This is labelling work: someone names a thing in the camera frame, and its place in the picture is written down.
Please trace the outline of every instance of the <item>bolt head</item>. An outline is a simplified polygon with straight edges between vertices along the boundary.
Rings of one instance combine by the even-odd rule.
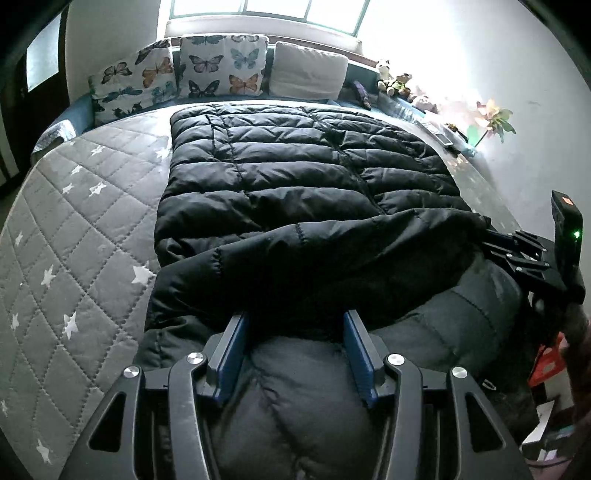
[[[187,355],[187,362],[192,365],[198,365],[205,360],[205,355],[201,352],[193,352]]]
[[[397,353],[392,353],[388,355],[388,363],[390,365],[402,365],[404,363],[404,357]]]
[[[139,375],[139,367],[136,367],[135,365],[131,365],[131,367],[127,367],[125,370],[123,370],[123,376],[125,378],[133,378],[133,377],[137,377]]]
[[[468,372],[463,367],[453,367],[452,375],[456,378],[466,378],[468,376]]]

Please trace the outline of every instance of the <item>plush toy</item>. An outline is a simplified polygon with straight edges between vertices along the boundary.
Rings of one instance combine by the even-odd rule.
[[[427,95],[420,95],[413,100],[413,107],[417,108],[422,112],[433,112],[437,113],[437,105],[429,100]]]
[[[408,87],[401,88],[398,91],[398,96],[403,100],[408,100],[408,97],[410,97],[410,88],[408,88]]]
[[[387,92],[388,88],[395,82],[392,75],[390,75],[390,61],[380,60],[376,68],[379,71],[378,90],[380,92]]]
[[[408,103],[412,103],[416,97],[420,97],[421,95],[426,95],[427,92],[423,90],[419,85],[415,85],[407,98]]]
[[[406,84],[413,78],[412,75],[408,73],[403,73],[402,75],[398,75],[396,77],[396,82],[394,82],[394,89],[395,90],[402,90],[406,88]]]

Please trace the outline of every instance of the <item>windowsill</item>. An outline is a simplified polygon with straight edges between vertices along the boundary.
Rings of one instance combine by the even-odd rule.
[[[363,55],[361,41],[345,33],[318,25],[254,15],[199,15],[173,18],[166,25],[166,37],[199,34],[238,33],[297,38]]]

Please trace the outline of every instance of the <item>white wall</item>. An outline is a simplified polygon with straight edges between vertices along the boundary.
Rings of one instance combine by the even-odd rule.
[[[88,92],[88,75],[154,42],[160,0],[74,0],[66,24],[70,100]]]
[[[400,18],[372,0],[359,38],[433,96],[494,98],[517,135],[485,139],[477,164],[525,230],[554,238],[550,190],[568,193],[587,220],[582,271],[591,284],[591,92],[570,57],[518,0],[413,0]],[[591,294],[587,297],[591,307]]]

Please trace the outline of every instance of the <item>cushion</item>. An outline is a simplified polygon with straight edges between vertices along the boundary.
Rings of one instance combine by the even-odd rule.
[[[97,127],[177,97],[170,39],[114,62],[88,83]]]
[[[275,45],[269,91],[304,100],[336,100],[349,59],[339,53],[279,41]]]
[[[181,40],[179,95],[203,98],[261,94],[269,39],[263,35],[198,35]]]

